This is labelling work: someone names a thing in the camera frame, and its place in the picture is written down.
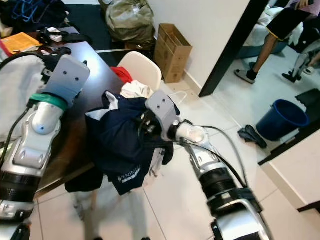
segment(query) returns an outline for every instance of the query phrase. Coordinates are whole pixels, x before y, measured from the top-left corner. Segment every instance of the black door frame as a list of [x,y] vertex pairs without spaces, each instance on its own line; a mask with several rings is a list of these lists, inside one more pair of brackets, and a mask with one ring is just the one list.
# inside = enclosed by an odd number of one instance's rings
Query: black door frame
[[235,60],[270,0],[250,0],[233,34],[205,82],[199,97],[211,95]]
[[[250,0],[233,34],[231,35],[227,45],[225,46],[219,60],[214,66],[209,78],[205,82],[199,94],[199,97],[211,95],[215,91],[218,84],[226,74],[228,68],[235,60],[238,52],[244,45],[245,41],[247,40],[249,34],[254,28],[256,22],[259,20],[269,1],[270,0]],[[272,159],[292,148],[294,145],[309,137],[319,129],[320,120],[313,122],[309,126],[302,129],[300,133],[294,136],[291,141],[288,141],[271,151],[271,155],[269,155],[263,161],[259,162],[259,165],[263,165],[271,161]]]

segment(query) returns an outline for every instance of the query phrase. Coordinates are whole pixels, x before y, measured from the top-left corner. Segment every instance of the navy blue garment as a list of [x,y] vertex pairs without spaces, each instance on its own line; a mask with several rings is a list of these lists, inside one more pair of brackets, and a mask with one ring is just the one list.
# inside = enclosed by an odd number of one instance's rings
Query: navy blue garment
[[164,142],[160,136],[142,132],[138,139],[139,127],[135,119],[146,112],[146,98],[113,96],[116,100],[113,99],[112,103],[106,94],[102,96],[104,110],[109,109],[110,105],[114,107],[115,102],[118,109],[106,112],[100,119],[90,117],[94,110],[86,114],[87,144],[95,166],[123,195],[142,186],[157,146],[165,149],[162,164],[170,162],[174,148],[172,143]]

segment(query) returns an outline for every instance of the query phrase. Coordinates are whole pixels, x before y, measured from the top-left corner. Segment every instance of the black shoe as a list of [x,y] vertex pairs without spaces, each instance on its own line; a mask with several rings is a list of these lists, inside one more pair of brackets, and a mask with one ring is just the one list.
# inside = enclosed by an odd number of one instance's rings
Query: black shoe
[[296,82],[296,79],[291,74],[282,73],[282,77],[284,77],[285,79],[289,80],[293,84]]

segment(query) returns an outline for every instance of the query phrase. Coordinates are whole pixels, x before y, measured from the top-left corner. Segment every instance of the plastic bag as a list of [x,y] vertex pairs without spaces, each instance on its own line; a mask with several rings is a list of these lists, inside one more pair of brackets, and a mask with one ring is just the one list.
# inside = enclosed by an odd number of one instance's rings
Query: plastic bag
[[152,42],[154,14],[146,0],[118,0],[106,11],[110,35],[119,41]]

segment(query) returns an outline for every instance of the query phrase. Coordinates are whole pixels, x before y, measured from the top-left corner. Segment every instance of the gray sneaker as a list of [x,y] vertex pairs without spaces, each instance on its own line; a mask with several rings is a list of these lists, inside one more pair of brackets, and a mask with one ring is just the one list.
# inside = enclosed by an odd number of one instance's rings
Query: gray sneaker
[[234,70],[234,74],[241,78],[242,80],[245,80],[247,83],[254,84],[256,80],[251,80],[250,78],[247,77],[247,70]]

